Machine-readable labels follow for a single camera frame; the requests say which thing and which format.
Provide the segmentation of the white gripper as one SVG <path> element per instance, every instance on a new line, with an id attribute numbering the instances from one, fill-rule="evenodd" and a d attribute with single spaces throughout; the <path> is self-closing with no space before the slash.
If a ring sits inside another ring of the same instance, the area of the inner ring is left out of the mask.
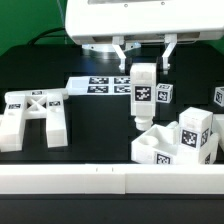
<path id="1" fill-rule="evenodd" d="M 110 43 L 125 71 L 126 42 L 161 42 L 162 68 L 180 41 L 224 36 L 224 0 L 68 0 L 65 28 L 75 43 Z"/>

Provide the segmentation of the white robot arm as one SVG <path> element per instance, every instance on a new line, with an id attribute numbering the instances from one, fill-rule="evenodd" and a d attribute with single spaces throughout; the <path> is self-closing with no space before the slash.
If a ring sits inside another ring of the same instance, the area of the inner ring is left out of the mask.
<path id="1" fill-rule="evenodd" d="M 224 0 L 67 0 L 65 29 L 85 50 L 125 53 L 140 43 L 163 43 L 160 69 L 179 42 L 224 37 Z"/>

